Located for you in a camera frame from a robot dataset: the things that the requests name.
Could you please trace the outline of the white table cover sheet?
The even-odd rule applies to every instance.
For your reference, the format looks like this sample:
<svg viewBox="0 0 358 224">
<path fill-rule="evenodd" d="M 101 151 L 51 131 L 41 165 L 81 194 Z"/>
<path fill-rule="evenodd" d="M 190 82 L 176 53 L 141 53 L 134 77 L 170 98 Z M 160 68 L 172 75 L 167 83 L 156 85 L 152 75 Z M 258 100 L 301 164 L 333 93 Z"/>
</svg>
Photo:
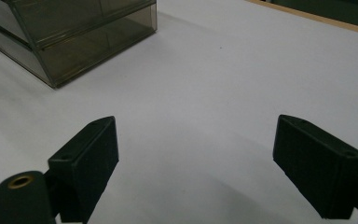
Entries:
<svg viewBox="0 0 358 224">
<path fill-rule="evenodd" d="M 89 122 L 119 161 L 90 224 L 323 219 L 272 159 L 281 114 L 358 149 L 358 33 L 245 0 L 158 0 L 158 30 L 53 90 L 0 52 L 0 182 Z"/>
</svg>

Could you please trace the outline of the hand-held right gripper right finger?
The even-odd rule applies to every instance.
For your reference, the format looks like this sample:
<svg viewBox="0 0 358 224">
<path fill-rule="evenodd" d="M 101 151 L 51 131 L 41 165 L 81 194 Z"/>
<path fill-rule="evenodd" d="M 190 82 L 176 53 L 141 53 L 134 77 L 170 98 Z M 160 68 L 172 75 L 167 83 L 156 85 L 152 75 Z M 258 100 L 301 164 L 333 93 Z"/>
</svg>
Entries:
<svg viewBox="0 0 358 224">
<path fill-rule="evenodd" d="M 358 209 L 358 149 L 334 135 L 280 115 L 273 160 L 321 217 L 348 219 Z"/>
</svg>

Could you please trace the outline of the smoky transparent plastic drawer box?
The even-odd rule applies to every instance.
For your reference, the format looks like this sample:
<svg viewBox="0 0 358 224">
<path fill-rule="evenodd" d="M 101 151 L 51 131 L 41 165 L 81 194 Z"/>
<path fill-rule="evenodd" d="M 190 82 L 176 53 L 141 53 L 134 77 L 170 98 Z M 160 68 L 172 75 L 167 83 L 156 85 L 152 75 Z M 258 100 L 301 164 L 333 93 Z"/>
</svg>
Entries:
<svg viewBox="0 0 358 224">
<path fill-rule="evenodd" d="M 157 28 L 157 0 L 0 0 L 0 51 L 52 88 Z"/>
</svg>

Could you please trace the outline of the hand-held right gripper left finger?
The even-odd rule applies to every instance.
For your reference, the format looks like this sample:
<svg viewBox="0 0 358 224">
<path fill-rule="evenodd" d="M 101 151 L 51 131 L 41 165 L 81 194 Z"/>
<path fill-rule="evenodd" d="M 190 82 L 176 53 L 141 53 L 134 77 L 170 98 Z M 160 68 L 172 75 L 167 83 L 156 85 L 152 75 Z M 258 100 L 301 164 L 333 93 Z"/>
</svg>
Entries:
<svg viewBox="0 0 358 224">
<path fill-rule="evenodd" d="M 119 161 L 113 116 L 86 125 L 48 159 L 53 214 L 87 224 Z"/>
</svg>

